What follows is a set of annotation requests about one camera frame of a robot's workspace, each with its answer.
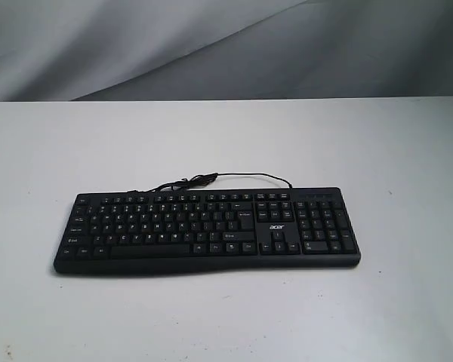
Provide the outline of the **black acer keyboard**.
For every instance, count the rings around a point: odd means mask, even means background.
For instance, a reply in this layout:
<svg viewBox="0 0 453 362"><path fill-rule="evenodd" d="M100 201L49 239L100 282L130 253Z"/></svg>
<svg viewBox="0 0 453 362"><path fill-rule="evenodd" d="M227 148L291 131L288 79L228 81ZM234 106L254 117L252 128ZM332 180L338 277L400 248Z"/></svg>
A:
<svg viewBox="0 0 453 362"><path fill-rule="evenodd" d="M76 197L54 270L167 275L360 259L337 188L130 191Z"/></svg>

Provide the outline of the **grey backdrop cloth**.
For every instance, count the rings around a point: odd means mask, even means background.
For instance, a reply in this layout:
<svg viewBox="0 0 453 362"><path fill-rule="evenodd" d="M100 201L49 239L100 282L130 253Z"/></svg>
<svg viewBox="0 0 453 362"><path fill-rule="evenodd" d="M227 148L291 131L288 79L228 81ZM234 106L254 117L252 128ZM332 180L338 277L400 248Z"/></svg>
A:
<svg viewBox="0 0 453 362"><path fill-rule="evenodd" d="M0 1L0 101L453 96L453 1Z"/></svg>

